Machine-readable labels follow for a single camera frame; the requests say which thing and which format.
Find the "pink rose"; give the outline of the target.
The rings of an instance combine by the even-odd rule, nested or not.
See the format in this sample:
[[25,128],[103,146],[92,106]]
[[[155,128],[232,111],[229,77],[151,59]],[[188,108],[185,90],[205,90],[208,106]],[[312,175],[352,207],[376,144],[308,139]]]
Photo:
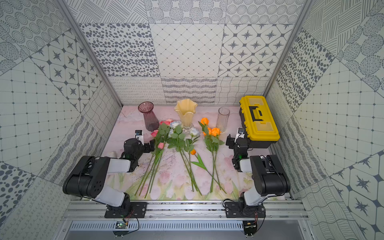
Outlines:
[[150,180],[149,174],[150,174],[151,166],[152,166],[152,164],[154,162],[154,158],[155,158],[153,156],[153,153],[154,153],[154,151],[151,152],[151,158],[150,158],[149,164],[148,164],[148,166],[146,168],[146,171],[145,171],[145,173],[144,173],[144,175],[143,175],[143,177],[142,177],[142,179],[140,181],[139,187],[138,187],[138,189],[135,192],[136,195],[138,194],[139,196],[141,196],[143,194],[143,192],[145,192],[145,195],[146,195],[146,192],[148,190],[149,180]]
[[150,170],[150,174],[149,174],[150,180],[149,180],[148,190],[146,192],[145,198],[152,191],[155,177],[156,177],[156,174],[158,172],[158,168],[159,168],[159,165],[160,165],[160,162],[162,160],[163,153],[164,153],[165,144],[167,143],[167,140],[169,138],[169,133],[171,131],[171,123],[172,122],[173,122],[173,120],[171,120],[171,119],[167,119],[165,121],[160,122],[159,129],[152,133],[152,136],[154,137],[154,140],[155,140],[155,151],[153,153],[153,156],[155,158],[154,158],[154,162],[151,166],[151,170]]
[[157,130],[154,130],[151,135],[154,139],[155,143],[155,150],[152,152],[152,156],[150,159],[150,163],[146,169],[145,175],[143,177],[142,187],[140,188],[140,193],[144,190],[145,183],[148,182],[148,189],[145,195],[145,198],[148,194],[151,193],[152,188],[154,186],[154,181],[156,174],[159,169],[159,165],[164,153],[165,144],[167,143],[167,140],[170,138],[169,133],[171,131],[171,123],[173,120],[168,119],[165,121],[160,122],[160,126]]

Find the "blue white rose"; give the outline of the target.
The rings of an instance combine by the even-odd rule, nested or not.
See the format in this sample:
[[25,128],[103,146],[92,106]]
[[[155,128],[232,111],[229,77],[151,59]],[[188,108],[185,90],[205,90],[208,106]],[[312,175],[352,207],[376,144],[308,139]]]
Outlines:
[[186,137],[186,135],[183,132],[183,128],[182,128],[181,122],[180,121],[173,121],[173,122],[171,122],[170,123],[170,129],[175,129],[177,131],[182,131],[181,135],[179,136],[178,142],[168,142],[168,140],[167,140],[167,142],[169,143],[169,146],[168,146],[169,149],[176,149],[176,151],[178,153],[180,153],[182,161],[183,161],[183,164],[184,164],[184,166],[185,166],[185,168],[187,170],[186,161],[185,161],[185,159],[183,157],[183,153],[182,153],[182,151],[183,151],[182,148],[185,145],[185,137]]
[[189,135],[185,137],[185,145],[182,148],[183,157],[186,161],[187,171],[191,179],[192,191],[197,192],[201,195],[201,191],[197,185],[193,170],[192,170],[192,161],[191,161],[191,152],[195,149],[194,143],[197,141],[198,136]]

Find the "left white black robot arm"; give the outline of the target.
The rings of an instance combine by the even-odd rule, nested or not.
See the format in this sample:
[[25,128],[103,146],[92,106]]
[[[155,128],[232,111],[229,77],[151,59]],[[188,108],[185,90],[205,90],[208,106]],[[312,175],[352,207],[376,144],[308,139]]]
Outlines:
[[148,203],[131,203],[129,194],[108,186],[106,178],[110,174],[132,173],[140,157],[154,150],[154,140],[143,144],[139,139],[128,139],[120,158],[83,156],[65,180],[63,192],[105,204],[106,219],[144,218]]

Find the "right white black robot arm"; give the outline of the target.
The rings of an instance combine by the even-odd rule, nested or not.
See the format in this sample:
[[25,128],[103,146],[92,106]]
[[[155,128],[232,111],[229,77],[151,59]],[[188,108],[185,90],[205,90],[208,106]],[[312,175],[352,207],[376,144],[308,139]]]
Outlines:
[[284,196],[291,190],[279,158],[276,155],[248,156],[249,142],[246,138],[227,136],[226,146],[234,150],[232,164],[235,170],[251,173],[254,185],[241,193],[238,201],[224,200],[227,218],[264,218],[263,205],[268,198]]

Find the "yellow black toolbox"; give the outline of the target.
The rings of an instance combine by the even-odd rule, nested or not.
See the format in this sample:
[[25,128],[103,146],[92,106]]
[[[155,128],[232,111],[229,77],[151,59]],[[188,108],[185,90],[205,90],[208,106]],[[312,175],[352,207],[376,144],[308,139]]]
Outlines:
[[239,111],[244,136],[250,148],[267,149],[280,139],[277,125],[263,96],[245,96]]

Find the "pink tulip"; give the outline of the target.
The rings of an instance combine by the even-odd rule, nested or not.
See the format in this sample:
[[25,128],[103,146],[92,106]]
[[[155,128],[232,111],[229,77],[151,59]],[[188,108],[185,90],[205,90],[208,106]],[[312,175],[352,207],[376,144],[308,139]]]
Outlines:
[[152,170],[150,172],[151,177],[150,177],[150,182],[149,182],[148,193],[151,193],[151,191],[152,191],[155,177],[156,177],[156,174],[158,172],[159,165],[160,165],[160,161],[161,161],[162,156],[163,156],[164,146],[165,146],[165,143],[159,143],[158,146],[156,147],[155,160],[154,160],[154,164],[152,166]]

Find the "purple glass vase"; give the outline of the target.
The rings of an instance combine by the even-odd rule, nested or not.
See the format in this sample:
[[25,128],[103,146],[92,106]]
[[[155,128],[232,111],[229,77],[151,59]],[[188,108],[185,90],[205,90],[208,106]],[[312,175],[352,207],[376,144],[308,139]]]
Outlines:
[[156,117],[154,111],[154,104],[152,102],[143,102],[138,106],[139,112],[144,115],[144,121],[146,129],[150,132],[157,130],[159,128],[159,120]]

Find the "clear glass vase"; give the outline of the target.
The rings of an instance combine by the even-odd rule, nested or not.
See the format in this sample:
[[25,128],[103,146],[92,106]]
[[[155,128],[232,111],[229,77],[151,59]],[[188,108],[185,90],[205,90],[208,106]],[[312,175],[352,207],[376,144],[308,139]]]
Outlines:
[[218,110],[216,127],[220,129],[222,133],[225,132],[227,129],[230,113],[230,109],[226,107],[220,107]]

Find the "orange tulip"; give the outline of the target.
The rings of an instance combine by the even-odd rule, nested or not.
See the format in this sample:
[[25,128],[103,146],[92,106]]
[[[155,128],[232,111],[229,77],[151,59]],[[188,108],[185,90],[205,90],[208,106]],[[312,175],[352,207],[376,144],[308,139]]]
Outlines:
[[203,170],[205,170],[205,171],[212,177],[212,180],[215,181],[215,182],[218,184],[220,190],[222,190],[222,191],[224,191],[224,193],[226,193],[226,191],[224,190],[224,188],[222,188],[221,184],[219,183],[219,178],[215,178],[214,175],[211,174],[211,173],[208,171],[208,169],[207,169],[207,167],[205,166],[205,164],[204,164],[204,162],[203,162],[201,156],[197,153],[197,151],[196,151],[195,149],[193,149],[192,151],[190,151],[190,154],[193,155],[193,156],[195,156],[195,157],[197,158],[197,160],[198,160],[197,162],[192,162],[192,164],[194,164],[194,165],[196,165],[196,166],[202,168]]

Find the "cream ruffled glass vase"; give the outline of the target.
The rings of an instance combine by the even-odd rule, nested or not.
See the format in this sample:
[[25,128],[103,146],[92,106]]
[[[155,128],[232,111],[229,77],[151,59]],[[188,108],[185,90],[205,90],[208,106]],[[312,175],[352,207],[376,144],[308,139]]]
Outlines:
[[177,101],[177,105],[174,108],[179,115],[183,130],[187,133],[193,127],[193,118],[197,106],[198,104],[191,99],[184,99]]

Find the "left circuit board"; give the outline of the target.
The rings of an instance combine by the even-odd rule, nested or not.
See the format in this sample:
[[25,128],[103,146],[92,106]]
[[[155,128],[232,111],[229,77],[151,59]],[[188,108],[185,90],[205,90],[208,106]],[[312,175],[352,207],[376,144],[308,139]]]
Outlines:
[[127,230],[127,225],[124,222],[117,222],[113,230],[113,234],[116,237],[123,237],[129,233]]

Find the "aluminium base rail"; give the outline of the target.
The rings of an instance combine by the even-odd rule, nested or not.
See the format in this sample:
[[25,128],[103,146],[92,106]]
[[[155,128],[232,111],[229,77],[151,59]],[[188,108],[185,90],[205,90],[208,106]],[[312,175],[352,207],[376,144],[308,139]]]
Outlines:
[[[231,207],[224,208],[222,201],[147,201],[146,207],[134,210],[131,220],[229,220],[227,217],[235,209],[235,204],[227,202]],[[245,218],[233,214],[233,220],[271,220],[308,221],[309,217],[301,201],[285,200],[264,202],[262,214]],[[104,221],[107,206],[90,201],[71,201],[62,217],[63,221]]]

